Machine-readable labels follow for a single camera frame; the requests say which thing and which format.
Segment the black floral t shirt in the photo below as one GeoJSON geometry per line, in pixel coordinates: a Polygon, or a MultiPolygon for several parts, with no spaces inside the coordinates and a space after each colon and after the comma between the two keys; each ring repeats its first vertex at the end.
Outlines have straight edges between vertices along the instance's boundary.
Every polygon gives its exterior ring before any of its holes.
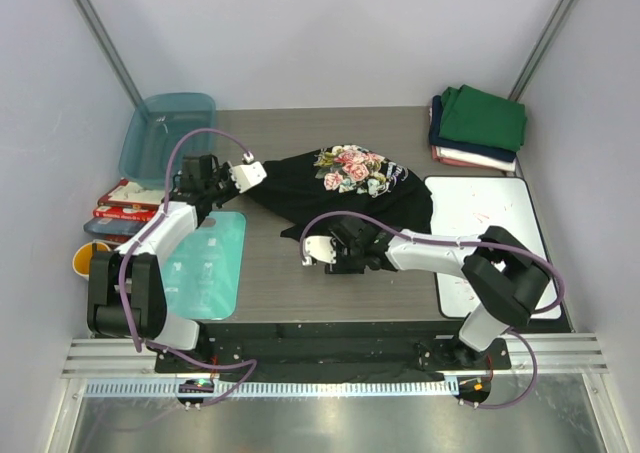
{"type": "Polygon", "coordinates": [[[414,172],[367,148],[335,145],[264,163],[266,178],[247,193],[291,223],[281,232],[297,241],[314,218],[352,211],[390,227],[431,231],[430,190],[414,172]]]}

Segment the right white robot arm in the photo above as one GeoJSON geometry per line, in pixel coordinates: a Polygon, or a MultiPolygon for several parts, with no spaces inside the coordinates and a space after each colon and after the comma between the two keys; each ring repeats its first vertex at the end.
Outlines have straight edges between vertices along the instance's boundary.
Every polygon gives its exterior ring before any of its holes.
{"type": "Polygon", "coordinates": [[[489,227],[460,239],[396,230],[347,216],[328,227],[327,273],[427,271],[459,278],[479,300],[445,348],[447,360],[472,368],[494,340],[528,325],[551,276],[506,229],[489,227]]]}

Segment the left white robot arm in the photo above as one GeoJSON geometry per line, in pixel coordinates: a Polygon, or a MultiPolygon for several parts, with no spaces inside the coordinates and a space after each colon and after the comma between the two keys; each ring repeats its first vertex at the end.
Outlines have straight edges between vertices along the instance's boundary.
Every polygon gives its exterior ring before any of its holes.
{"type": "Polygon", "coordinates": [[[134,347],[178,350],[190,371],[213,358],[201,323],[169,311],[161,268],[179,244],[201,227],[212,208],[239,194],[235,167],[212,154],[186,157],[164,180],[156,214],[125,244],[96,250],[88,274],[87,326],[107,338],[129,338],[134,347]]]}

